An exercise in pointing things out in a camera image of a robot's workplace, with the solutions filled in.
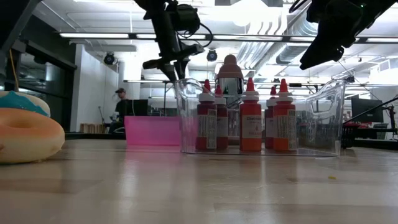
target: man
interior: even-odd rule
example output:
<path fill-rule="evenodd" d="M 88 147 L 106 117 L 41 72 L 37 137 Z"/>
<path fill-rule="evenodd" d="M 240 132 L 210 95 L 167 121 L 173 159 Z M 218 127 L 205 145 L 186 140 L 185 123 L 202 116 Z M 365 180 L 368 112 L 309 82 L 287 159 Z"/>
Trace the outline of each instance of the man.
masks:
<path fill-rule="evenodd" d="M 126 97 L 126 91 L 123 88 L 119 88 L 115 91 L 118 94 L 120 101 L 116 104 L 116 112 L 119 112 L 119 121 L 112 122 L 109 127 L 109 133 L 113 134 L 115 130 L 124 127 L 124 116 L 128 113 L 128 99 Z"/>

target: clear plastic bin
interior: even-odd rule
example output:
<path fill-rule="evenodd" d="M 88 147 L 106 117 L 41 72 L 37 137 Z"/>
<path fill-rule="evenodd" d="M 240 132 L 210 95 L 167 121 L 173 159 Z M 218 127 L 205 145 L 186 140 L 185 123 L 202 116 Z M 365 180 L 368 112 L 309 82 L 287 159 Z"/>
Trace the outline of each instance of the clear plastic bin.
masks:
<path fill-rule="evenodd" d="M 265 149 L 264 143 L 261 152 L 241 152 L 239 138 L 231 136 L 229 147 L 223 151 L 197 151 L 197 94 L 203 91 L 202 85 L 194 79 L 179 80 L 175 84 L 178 112 L 181 117 L 181 150 L 192 154 L 250 154 L 270 156 L 339 156 L 340 140 L 343 123 L 343 103 L 345 92 L 344 80 L 333 80 L 312 95 L 293 95 L 293 104 L 297 115 L 297 146 L 296 151 L 275 151 Z M 241 102 L 240 96 L 233 97 L 234 103 L 227 105 L 235 110 Z M 259 103 L 266 109 L 266 100 L 271 96 L 260 95 Z M 239 124 L 230 119 L 229 127 Z"/>

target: cap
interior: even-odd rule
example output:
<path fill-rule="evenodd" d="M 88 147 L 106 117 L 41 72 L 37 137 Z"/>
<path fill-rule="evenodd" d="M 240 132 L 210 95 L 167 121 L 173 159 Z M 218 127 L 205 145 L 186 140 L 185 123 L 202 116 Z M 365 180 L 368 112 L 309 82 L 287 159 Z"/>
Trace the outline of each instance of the cap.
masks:
<path fill-rule="evenodd" d="M 272 97 L 267 100 L 267 107 L 268 106 L 275 106 L 276 105 L 276 100 L 274 95 L 276 95 L 276 88 L 273 86 L 271 87 L 271 92 L 269 93 Z"/>
<path fill-rule="evenodd" d="M 288 89 L 287 89 L 287 84 L 286 84 L 286 79 L 282 79 L 280 81 L 280 87 L 279 87 L 279 92 L 278 92 L 279 97 L 276 100 L 276 102 L 279 101 L 293 101 L 293 98 L 288 97 L 289 95 L 291 95 L 291 93 L 289 93 Z"/>
<path fill-rule="evenodd" d="M 210 93 L 211 86 L 210 86 L 210 81 L 208 79 L 205 80 L 205 87 L 202 90 L 202 93 L 199 94 L 199 102 L 202 101 L 215 101 L 215 97 Z"/>
<path fill-rule="evenodd" d="M 226 105 L 226 98 L 223 98 L 223 91 L 221 90 L 220 85 L 217 85 L 215 93 L 216 93 L 216 104 Z"/>
<path fill-rule="evenodd" d="M 239 67 L 234 55 L 227 55 L 224 58 L 224 64 L 218 71 L 217 78 L 241 78 L 243 79 L 242 70 Z"/>
<path fill-rule="evenodd" d="M 115 91 L 115 93 L 125 93 L 125 89 L 119 88 L 118 90 Z"/>
<path fill-rule="evenodd" d="M 249 78 L 248 84 L 246 85 L 246 91 L 243 93 L 242 100 L 257 100 L 259 101 L 259 92 L 254 89 L 253 78 Z"/>

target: pink container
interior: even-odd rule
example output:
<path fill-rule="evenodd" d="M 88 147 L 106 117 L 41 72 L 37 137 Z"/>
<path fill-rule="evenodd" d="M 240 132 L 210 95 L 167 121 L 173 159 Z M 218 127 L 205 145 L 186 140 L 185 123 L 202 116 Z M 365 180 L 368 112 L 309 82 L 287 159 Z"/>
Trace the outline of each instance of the pink container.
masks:
<path fill-rule="evenodd" d="M 180 117 L 126 116 L 128 146 L 179 146 Z"/>

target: red bottle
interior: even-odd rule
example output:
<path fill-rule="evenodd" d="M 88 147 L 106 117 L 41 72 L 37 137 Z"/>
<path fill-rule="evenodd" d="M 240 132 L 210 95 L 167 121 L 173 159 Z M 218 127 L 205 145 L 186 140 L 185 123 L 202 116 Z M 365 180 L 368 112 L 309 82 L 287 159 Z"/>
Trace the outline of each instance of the red bottle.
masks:
<path fill-rule="evenodd" d="M 274 138 L 274 149 L 280 151 L 294 151 L 297 149 L 296 137 L 296 107 L 292 104 L 293 98 L 289 97 L 286 80 L 280 83 L 274 106 L 274 121 L 277 124 L 277 136 Z"/>
<path fill-rule="evenodd" d="M 223 91 L 220 85 L 216 88 L 217 106 L 217 150 L 228 148 L 228 109 L 226 99 L 223 98 Z"/>
<path fill-rule="evenodd" d="M 217 147 L 217 106 L 215 97 L 210 94 L 209 80 L 205 81 L 203 92 L 199 94 L 198 136 L 196 149 L 207 151 Z"/>
<path fill-rule="evenodd" d="M 266 149 L 273 149 L 274 148 L 274 136 L 277 132 L 275 128 L 277 127 L 274 125 L 274 106 L 276 105 L 275 97 L 276 89 L 275 87 L 271 87 L 271 98 L 267 100 L 267 109 L 264 112 L 266 117 Z"/>
<path fill-rule="evenodd" d="M 246 92 L 239 107 L 239 148 L 243 152 L 260 152 L 262 144 L 261 105 L 258 92 L 254 90 L 253 79 L 249 78 Z"/>

